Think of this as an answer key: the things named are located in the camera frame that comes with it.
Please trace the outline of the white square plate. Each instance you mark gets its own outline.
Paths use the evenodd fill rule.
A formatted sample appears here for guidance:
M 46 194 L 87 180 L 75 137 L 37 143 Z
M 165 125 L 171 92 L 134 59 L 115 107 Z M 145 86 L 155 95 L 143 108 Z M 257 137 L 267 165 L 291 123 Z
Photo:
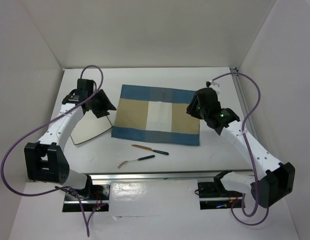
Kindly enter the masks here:
M 112 127 L 107 116 L 97 118 L 92 111 L 87 111 L 83 118 L 76 124 L 70 137 L 76 146 L 104 134 Z

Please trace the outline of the blue tan cloth placemat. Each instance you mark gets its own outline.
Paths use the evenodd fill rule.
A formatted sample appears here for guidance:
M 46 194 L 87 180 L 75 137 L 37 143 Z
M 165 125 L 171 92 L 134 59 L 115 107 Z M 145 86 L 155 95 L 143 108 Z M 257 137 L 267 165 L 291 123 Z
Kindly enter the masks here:
M 199 146 L 200 121 L 187 114 L 195 91 L 124 84 L 111 136 L 146 143 Z

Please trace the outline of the gold knife dark handle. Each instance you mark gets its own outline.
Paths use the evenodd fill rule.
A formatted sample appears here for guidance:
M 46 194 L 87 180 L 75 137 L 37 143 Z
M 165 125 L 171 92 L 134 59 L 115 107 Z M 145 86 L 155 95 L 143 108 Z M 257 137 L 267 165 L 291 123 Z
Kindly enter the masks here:
M 154 153 L 157 153 L 157 154 L 161 154 L 161 155 L 166 155 L 166 156 L 169 155 L 169 153 L 166 152 L 166 151 L 153 149 L 153 148 L 150 148 L 150 147 L 147 147 L 147 146 L 142 146 L 142 145 L 138 145 L 138 144 L 132 144 L 131 146 L 135 147 L 135 148 L 151 151 L 151 152 L 154 152 Z

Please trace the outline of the gold fork dark handle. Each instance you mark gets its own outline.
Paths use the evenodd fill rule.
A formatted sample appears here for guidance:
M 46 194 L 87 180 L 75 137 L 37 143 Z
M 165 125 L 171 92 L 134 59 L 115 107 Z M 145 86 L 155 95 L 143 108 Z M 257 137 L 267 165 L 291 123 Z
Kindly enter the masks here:
M 149 160 L 149 159 L 153 159 L 153 158 L 155 158 L 155 155 L 148 155 L 148 156 L 140 157 L 140 158 L 137 158 L 134 160 L 125 160 L 121 164 L 119 164 L 117 166 L 117 168 L 120 169 L 121 167 L 123 167 L 124 165 L 126 165 L 128 163 L 140 162 L 140 161 L 145 161 L 145 160 Z

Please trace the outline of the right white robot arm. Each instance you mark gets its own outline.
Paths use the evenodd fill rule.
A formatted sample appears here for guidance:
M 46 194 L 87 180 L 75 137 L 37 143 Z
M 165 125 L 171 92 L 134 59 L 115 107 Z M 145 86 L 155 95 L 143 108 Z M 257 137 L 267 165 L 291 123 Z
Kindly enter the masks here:
M 293 190 L 295 168 L 271 155 L 243 126 L 230 108 L 222 108 L 217 92 L 202 88 L 195 92 L 187 114 L 204 120 L 207 126 L 227 140 L 250 164 L 254 174 L 225 170 L 214 177 L 213 190 L 218 196 L 228 192 L 251 194 L 259 206 L 269 208 Z

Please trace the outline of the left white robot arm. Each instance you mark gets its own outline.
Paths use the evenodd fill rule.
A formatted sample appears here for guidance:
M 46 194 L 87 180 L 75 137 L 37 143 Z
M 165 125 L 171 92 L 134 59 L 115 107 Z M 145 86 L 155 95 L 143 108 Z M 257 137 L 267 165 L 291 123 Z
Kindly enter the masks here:
M 92 178 L 70 169 L 64 149 L 73 129 L 86 112 L 102 118 L 114 110 L 116 107 L 102 89 L 97 89 L 94 80 L 79 78 L 77 87 L 62 100 L 57 120 L 50 124 L 37 142 L 26 144 L 24 156 L 28 178 L 71 187 L 83 200 L 92 197 Z

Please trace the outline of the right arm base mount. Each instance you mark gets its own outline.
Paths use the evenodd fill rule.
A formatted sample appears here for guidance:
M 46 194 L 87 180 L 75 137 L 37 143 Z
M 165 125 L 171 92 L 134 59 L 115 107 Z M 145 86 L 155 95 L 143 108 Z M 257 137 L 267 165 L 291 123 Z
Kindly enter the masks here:
M 221 190 L 215 182 L 198 182 L 194 194 L 199 197 L 201 210 L 217 210 L 242 207 L 243 195 L 236 191 Z

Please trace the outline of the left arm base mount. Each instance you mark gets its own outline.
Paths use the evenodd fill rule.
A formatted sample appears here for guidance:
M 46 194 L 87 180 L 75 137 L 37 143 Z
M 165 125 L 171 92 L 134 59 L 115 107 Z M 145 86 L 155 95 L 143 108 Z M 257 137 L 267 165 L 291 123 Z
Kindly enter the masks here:
M 85 212 L 108 212 L 111 185 L 109 183 L 93 184 L 89 193 L 77 190 Z M 69 190 L 64 191 L 63 213 L 81 212 L 81 206 L 76 195 Z

